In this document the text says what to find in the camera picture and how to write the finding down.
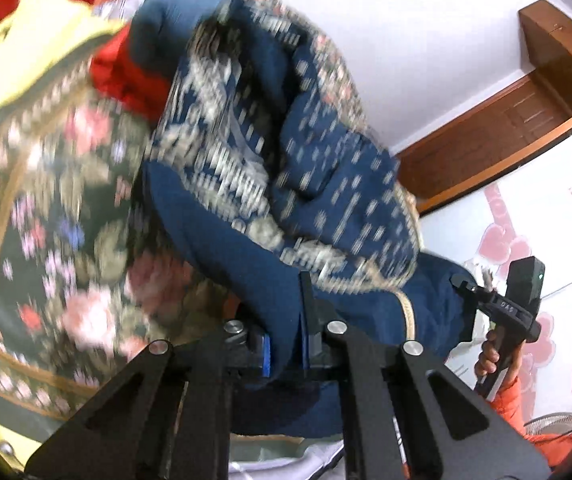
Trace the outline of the person's right hand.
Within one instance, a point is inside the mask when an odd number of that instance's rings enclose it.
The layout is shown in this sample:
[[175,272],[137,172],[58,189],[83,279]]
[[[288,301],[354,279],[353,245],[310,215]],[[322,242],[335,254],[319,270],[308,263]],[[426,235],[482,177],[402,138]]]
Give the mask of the person's right hand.
[[[495,342],[498,338],[498,333],[496,333],[495,330],[488,331],[486,340],[481,346],[481,352],[474,366],[474,372],[477,379],[484,378],[487,375],[496,372],[501,357],[500,352],[495,348]],[[518,377],[522,363],[522,349],[524,348],[524,345],[525,344],[521,342],[521,344],[519,344],[519,346],[514,350],[512,354],[512,362],[510,363],[510,367],[507,368],[502,389],[513,385]]]

